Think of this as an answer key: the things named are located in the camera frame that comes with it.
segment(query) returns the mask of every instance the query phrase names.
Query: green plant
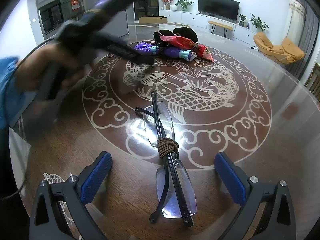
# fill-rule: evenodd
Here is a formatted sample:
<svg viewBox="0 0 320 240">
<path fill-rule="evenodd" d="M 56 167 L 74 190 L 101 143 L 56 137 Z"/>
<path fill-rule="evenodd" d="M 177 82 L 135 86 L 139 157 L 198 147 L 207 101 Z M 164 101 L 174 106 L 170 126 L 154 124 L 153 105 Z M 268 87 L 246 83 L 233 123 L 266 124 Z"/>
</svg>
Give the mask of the green plant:
<svg viewBox="0 0 320 240">
<path fill-rule="evenodd" d="M 180 4 L 183 9 L 187 9 L 188 6 L 192 5 L 193 1 L 191 0 L 179 0 L 176 5 Z"/>
<path fill-rule="evenodd" d="M 246 16 L 243 16 L 242 14 L 240 14 L 240 18 L 241 18 L 241 21 L 244 22 L 247 17 L 246 17 Z"/>
<path fill-rule="evenodd" d="M 265 22 L 262 22 L 260 17 L 258 17 L 258 19 L 253 15 L 251 14 L 253 17 L 250 17 L 249 21 L 252 22 L 252 24 L 254 26 L 256 26 L 257 28 L 260 28 L 261 30 L 265 31 L 267 28 L 269 28 L 269 26 L 265 23 Z"/>
</svg>

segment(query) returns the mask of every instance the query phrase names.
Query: yellow cushion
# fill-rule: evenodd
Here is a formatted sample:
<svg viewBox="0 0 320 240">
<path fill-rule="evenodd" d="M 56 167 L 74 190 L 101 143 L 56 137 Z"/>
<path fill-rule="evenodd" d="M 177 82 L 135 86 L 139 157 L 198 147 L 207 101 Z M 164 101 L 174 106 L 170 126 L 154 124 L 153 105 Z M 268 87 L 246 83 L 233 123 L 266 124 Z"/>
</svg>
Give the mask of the yellow cushion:
<svg viewBox="0 0 320 240">
<path fill-rule="evenodd" d="M 272 42 L 268 39 L 268 37 L 265 35 L 263 32 L 259 32 L 256 34 L 258 38 L 268 47 L 268 48 L 273 48 Z"/>
<path fill-rule="evenodd" d="M 284 54 L 293 57 L 295 60 L 299 60 L 305 55 L 305 53 L 287 37 L 283 39 L 281 45 L 284 49 Z"/>
</svg>

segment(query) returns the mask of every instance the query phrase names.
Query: potted plant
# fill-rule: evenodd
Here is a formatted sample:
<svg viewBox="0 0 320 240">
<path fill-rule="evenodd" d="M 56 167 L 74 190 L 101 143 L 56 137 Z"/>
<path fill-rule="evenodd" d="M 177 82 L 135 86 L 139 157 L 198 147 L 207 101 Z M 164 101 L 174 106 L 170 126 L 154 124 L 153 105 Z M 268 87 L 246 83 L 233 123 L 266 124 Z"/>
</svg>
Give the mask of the potted plant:
<svg viewBox="0 0 320 240">
<path fill-rule="evenodd" d="M 188 6 L 192 5 L 193 1 L 191 0 L 179 0 L 176 5 L 181 5 L 183 11 L 188 11 Z"/>
<path fill-rule="evenodd" d="M 173 0 L 161 0 L 165 4 L 165 9 L 170 10 L 170 4 L 172 3 Z"/>
<path fill-rule="evenodd" d="M 253 17 L 251 17 L 249 19 L 250 22 L 252 22 L 252 24 L 257 28 L 257 32 L 259 31 L 262 31 L 264 32 L 267 28 L 269 28 L 268 25 L 266 25 L 265 22 L 262 22 L 260 17 L 258 17 L 258 19 L 253 15 L 251 14 Z"/>
<path fill-rule="evenodd" d="M 244 27 L 244 21 L 245 19 L 247 18 L 246 16 L 243 16 L 242 14 L 240 14 L 240 18 L 241 18 L 241 21 L 239 22 L 239 25 Z"/>
</svg>

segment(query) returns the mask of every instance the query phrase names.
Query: circular pattern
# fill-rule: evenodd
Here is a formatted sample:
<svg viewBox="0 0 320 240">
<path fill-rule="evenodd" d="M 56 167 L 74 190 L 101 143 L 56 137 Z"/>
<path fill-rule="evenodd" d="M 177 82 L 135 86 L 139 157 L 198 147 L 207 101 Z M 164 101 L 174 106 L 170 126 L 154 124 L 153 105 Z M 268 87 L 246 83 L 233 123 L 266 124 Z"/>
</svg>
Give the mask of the circular pattern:
<svg viewBox="0 0 320 240">
<path fill-rule="evenodd" d="M 125 152 L 161 164 L 143 119 L 134 111 L 150 106 L 151 91 L 157 90 L 174 122 L 180 159 L 187 169 L 213 169 L 220 151 L 234 162 L 247 157 L 268 135 L 272 116 L 268 95 L 244 65 L 208 49 L 214 63 L 157 57 L 152 68 L 106 55 L 83 87 L 91 124 Z"/>
</svg>

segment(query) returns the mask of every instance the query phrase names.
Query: brown cord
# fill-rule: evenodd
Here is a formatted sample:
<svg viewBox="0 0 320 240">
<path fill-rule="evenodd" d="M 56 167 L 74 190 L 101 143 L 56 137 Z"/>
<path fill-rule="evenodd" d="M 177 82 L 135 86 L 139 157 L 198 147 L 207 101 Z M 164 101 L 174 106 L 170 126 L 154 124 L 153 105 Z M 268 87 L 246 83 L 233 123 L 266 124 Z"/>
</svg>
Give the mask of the brown cord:
<svg viewBox="0 0 320 240">
<path fill-rule="evenodd" d="M 157 140 L 157 148 L 159 152 L 159 157 L 163 158 L 170 152 L 175 152 L 177 155 L 177 158 L 179 158 L 179 144 L 177 144 L 176 141 L 170 139 L 170 138 L 160 138 Z"/>
<path fill-rule="evenodd" d="M 196 42 L 196 44 L 191 49 L 192 52 L 197 52 L 199 50 L 199 44 Z"/>
</svg>

